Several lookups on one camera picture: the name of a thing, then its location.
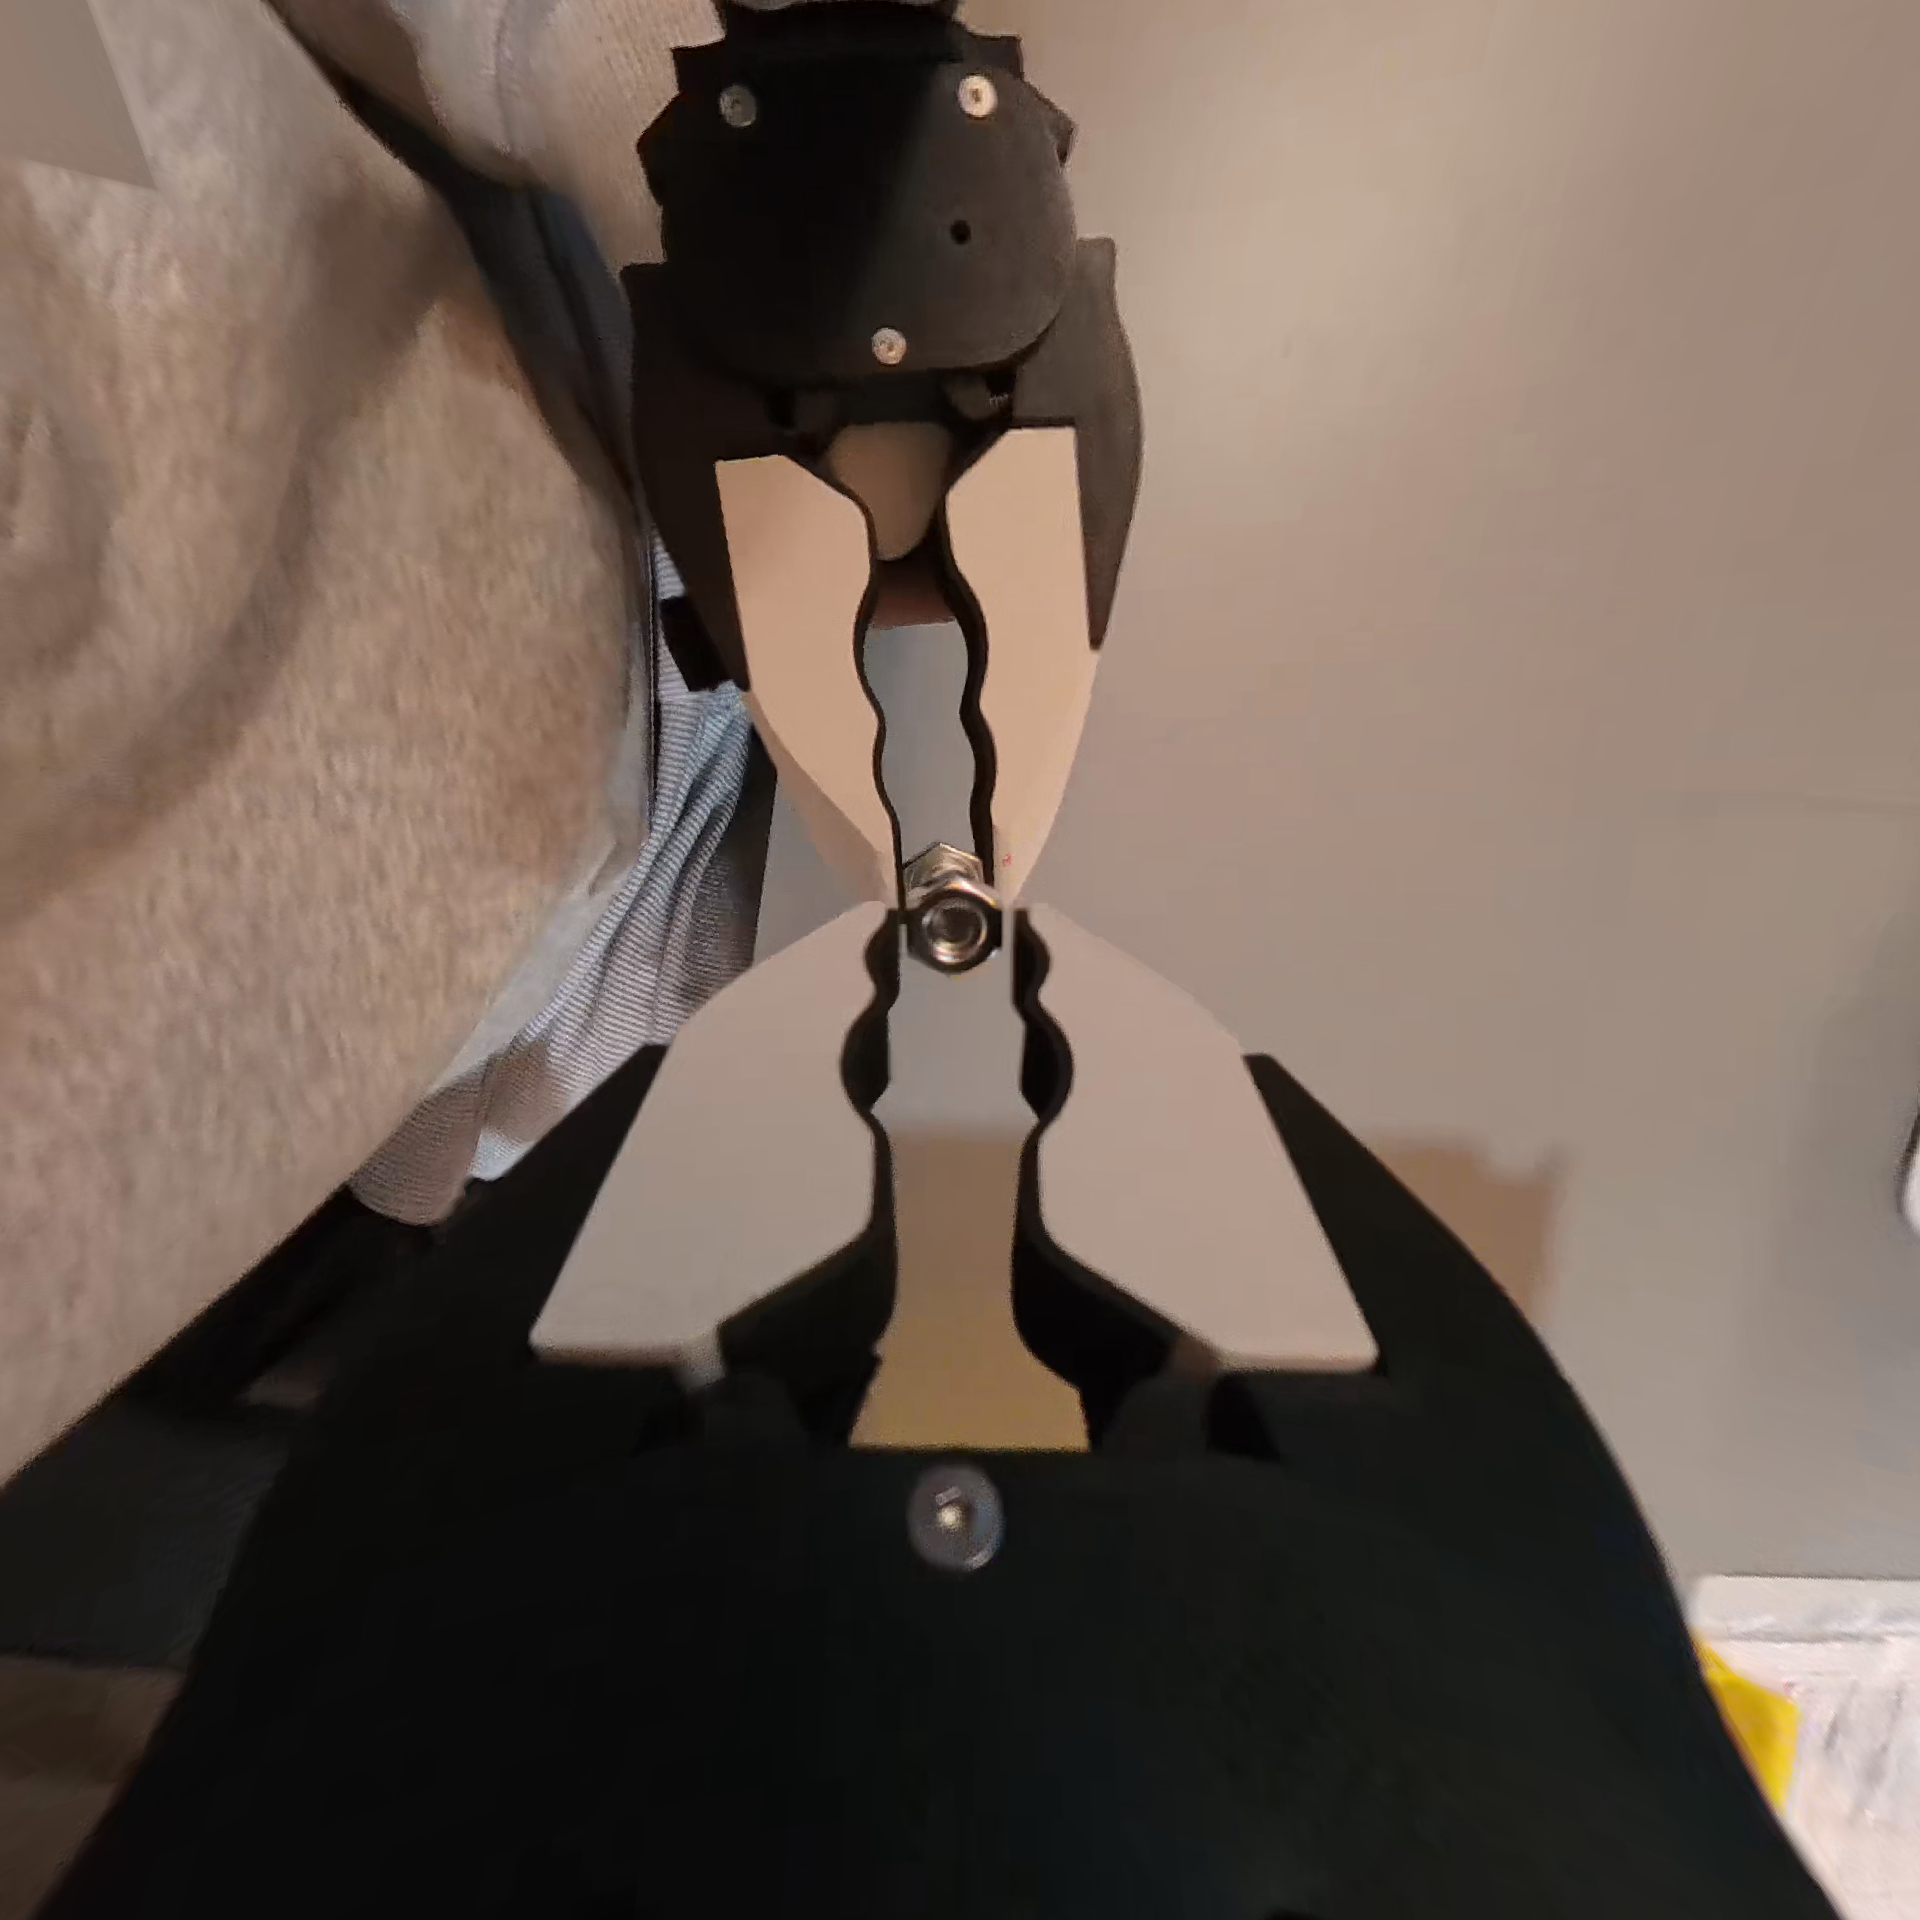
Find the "dark cloth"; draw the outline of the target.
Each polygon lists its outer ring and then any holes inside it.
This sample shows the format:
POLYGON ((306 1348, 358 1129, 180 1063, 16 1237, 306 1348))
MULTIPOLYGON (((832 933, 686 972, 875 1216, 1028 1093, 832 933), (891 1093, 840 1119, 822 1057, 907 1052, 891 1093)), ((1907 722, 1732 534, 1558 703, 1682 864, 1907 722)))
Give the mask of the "dark cloth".
POLYGON ((42 1450, 5 1487, 5 1654, 180 1669, 301 1429, 413 1274, 453 1284, 450 1346, 478 1336, 488 1309, 539 1302, 664 1057, 643 1047, 440 1224, 338 1188, 42 1450))

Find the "grey desk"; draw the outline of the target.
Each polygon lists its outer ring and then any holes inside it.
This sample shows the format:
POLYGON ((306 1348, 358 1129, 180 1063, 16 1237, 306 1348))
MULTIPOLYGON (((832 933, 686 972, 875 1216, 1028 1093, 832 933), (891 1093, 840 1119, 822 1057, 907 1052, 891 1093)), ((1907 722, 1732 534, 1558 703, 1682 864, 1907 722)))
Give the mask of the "grey desk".
POLYGON ((1916 5, 966 5, 1145 465, 1038 898, 1538 1313, 1682 1576, 1916 1576, 1916 5))

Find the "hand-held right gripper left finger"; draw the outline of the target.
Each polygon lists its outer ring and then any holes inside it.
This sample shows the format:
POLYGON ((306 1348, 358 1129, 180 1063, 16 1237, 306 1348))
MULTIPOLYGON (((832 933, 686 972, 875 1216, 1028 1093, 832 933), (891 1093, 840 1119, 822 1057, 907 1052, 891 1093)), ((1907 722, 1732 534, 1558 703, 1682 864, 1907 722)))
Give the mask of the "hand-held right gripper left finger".
POLYGON ((896 1298, 899 922, 860 902, 683 1021, 532 1326, 546 1360, 708 1384, 864 1352, 896 1298))

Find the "white paper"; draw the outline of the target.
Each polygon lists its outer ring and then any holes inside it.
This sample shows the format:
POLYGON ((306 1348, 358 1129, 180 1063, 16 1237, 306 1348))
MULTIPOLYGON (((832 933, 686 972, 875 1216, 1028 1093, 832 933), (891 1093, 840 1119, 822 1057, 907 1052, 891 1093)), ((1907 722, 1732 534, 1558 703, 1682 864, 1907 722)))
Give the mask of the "white paper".
POLYGON ((1917 1914, 1917 1584, 1910 1576, 1706 1574, 1688 1615, 1780 1711, 1779 1810, 1841 1914, 1917 1914))

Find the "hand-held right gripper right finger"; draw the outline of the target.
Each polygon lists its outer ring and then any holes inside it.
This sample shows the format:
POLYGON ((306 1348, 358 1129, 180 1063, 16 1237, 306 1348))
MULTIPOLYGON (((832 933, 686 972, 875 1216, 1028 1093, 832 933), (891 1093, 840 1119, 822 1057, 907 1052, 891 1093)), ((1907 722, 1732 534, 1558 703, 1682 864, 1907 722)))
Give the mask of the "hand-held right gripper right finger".
POLYGON ((1236 1037, 1046 904, 1014 925, 1014 1324, 1064 1380, 1357 1376, 1378 1346, 1236 1037))

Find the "metal bolt with nut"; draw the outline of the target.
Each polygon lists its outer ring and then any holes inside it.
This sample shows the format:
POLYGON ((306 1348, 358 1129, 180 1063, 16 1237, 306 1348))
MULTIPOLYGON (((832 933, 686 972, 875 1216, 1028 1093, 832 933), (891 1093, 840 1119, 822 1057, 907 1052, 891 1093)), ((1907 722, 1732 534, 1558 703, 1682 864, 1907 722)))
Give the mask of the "metal bolt with nut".
POLYGON ((961 975, 1001 946, 1004 904, 977 852, 932 842, 900 872, 900 919, 907 948, 929 967, 961 975))

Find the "yellow box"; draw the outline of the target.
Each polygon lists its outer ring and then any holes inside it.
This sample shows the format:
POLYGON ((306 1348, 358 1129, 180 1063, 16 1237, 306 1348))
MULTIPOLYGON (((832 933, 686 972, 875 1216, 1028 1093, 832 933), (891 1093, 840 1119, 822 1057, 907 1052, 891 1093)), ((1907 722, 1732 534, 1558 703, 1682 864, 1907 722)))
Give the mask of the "yellow box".
POLYGON ((1694 1639, 1694 1652, 1729 1736, 1769 1807, 1786 1813, 1801 1734, 1796 1703, 1729 1664, 1706 1639, 1694 1639))

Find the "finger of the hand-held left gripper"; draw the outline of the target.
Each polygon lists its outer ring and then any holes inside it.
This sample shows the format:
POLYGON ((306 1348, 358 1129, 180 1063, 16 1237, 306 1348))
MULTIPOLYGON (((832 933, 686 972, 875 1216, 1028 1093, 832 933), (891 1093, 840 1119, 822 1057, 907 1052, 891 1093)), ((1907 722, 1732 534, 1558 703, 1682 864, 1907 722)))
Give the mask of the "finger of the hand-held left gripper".
POLYGON ((1075 426, 1014 425, 986 446, 944 496, 944 536, 982 649, 992 874, 1010 902, 1057 824, 1098 671, 1075 426))
POLYGON ((896 908, 899 826, 880 784, 880 708, 861 674, 875 574, 868 513, 776 453, 718 462, 713 480, 756 732, 849 896, 896 908))

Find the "person's beige sweater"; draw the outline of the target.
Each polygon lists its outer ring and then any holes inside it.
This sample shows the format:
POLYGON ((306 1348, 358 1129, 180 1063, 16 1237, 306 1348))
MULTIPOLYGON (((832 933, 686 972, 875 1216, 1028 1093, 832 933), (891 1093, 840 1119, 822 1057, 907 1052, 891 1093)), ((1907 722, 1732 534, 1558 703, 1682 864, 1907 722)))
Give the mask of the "person's beige sweater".
POLYGON ((5 1479, 384 1142, 633 818, 629 569, 274 5, 5 162, 5 1479))

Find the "person's striped shirt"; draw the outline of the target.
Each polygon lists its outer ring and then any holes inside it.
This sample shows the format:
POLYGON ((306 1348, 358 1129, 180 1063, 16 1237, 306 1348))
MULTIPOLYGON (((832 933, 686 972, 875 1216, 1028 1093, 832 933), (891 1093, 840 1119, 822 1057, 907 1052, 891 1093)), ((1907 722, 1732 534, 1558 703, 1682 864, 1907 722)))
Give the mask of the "person's striped shirt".
POLYGON ((651 722, 620 768, 649 801, 645 826, 621 826, 453 1068, 353 1174, 374 1213, 442 1223, 749 964, 773 766, 737 689, 688 687, 668 654, 649 689, 651 722))

